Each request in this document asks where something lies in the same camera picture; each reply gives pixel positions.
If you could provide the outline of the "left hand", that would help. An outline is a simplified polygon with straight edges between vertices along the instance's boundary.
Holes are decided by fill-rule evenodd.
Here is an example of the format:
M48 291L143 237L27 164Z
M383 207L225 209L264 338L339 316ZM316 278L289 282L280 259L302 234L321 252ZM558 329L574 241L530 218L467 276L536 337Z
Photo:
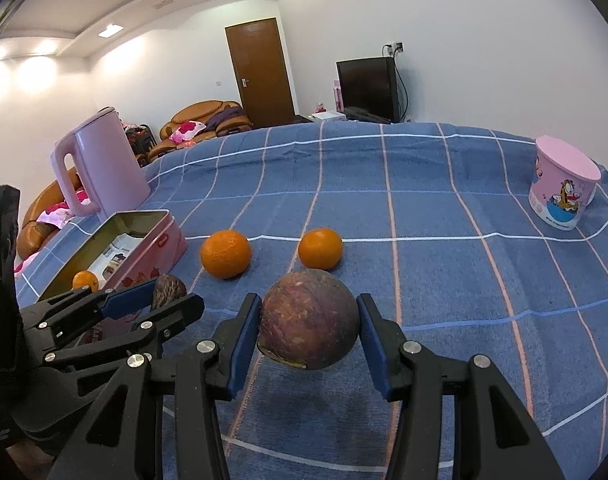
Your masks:
M30 480L46 480L54 464L54 456L45 453L30 440L10 445L6 451L21 474Z

